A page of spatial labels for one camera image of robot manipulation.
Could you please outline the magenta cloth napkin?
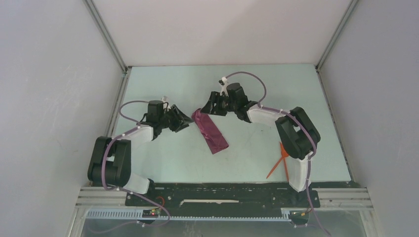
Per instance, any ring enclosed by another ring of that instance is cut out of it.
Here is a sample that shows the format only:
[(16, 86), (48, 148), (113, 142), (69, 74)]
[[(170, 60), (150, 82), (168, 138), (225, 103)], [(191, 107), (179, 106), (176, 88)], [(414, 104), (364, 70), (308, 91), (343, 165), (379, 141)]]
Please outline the magenta cloth napkin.
[(213, 155), (229, 147), (221, 131), (208, 114), (204, 114), (201, 109), (197, 109), (192, 114), (192, 120), (197, 125)]

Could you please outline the orange plastic knife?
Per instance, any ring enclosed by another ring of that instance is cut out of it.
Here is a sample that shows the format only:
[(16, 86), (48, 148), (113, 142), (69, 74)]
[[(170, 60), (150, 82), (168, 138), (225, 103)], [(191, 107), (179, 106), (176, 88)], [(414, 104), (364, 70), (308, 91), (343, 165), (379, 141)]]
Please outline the orange plastic knife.
[[(282, 149), (284, 149), (284, 150), (285, 150), (285, 148), (284, 148), (284, 146), (283, 146), (283, 143), (282, 143), (282, 142), (280, 142), (280, 143), (279, 143), (279, 146), (280, 146), (280, 151), (281, 151)], [(275, 165), (271, 168), (271, 170), (269, 171), (269, 173), (268, 173), (268, 174), (267, 174), (267, 176), (266, 176), (266, 179), (268, 179), (268, 178), (272, 175), (272, 173), (276, 170), (276, 168), (279, 166), (279, 164), (280, 164), (281, 162), (283, 162), (282, 155), (280, 156), (279, 160), (275, 163)]]

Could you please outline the orange plastic spoon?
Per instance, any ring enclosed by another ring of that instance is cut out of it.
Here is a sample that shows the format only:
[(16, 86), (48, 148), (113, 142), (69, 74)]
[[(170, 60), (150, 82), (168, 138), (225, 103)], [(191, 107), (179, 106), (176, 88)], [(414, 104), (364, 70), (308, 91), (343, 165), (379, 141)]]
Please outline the orange plastic spoon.
[(283, 163), (284, 163), (284, 170), (285, 170), (285, 175), (286, 175), (286, 179), (287, 181), (289, 181), (289, 172), (288, 172), (288, 167), (287, 167), (287, 157), (289, 156), (288, 153), (282, 149), (281, 150), (281, 155), (282, 155), (282, 159), (283, 159)]

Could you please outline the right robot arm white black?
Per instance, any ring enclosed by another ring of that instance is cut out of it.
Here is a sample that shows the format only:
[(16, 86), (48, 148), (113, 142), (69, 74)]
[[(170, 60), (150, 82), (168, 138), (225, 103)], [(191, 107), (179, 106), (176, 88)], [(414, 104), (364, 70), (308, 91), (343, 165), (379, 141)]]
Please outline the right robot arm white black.
[(248, 123), (261, 123), (276, 127), (284, 151), (293, 158), (289, 163), (288, 202), (301, 206), (307, 200), (305, 189), (310, 185), (310, 161), (316, 154), (321, 137), (305, 110), (296, 107), (290, 111), (276, 110), (259, 105), (246, 96), (238, 83), (220, 82), (221, 91), (213, 91), (202, 113), (225, 116), (233, 112), (238, 119)]

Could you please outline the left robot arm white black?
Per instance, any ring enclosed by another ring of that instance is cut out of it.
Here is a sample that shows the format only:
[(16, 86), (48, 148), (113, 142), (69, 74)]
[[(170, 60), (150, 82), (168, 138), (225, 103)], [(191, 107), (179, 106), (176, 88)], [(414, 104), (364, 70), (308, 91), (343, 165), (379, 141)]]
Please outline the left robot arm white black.
[(96, 139), (89, 167), (88, 180), (101, 184), (105, 189), (120, 188), (137, 193), (143, 205), (152, 205), (156, 192), (150, 189), (152, 180), (135, 174), (131, 169), (132, 150), (155, 140), (164, 129), (179, 132), (192, 123), (176, 105), (166, 100), (147, 101), (147, 112), (135, 127), (114, 137)]

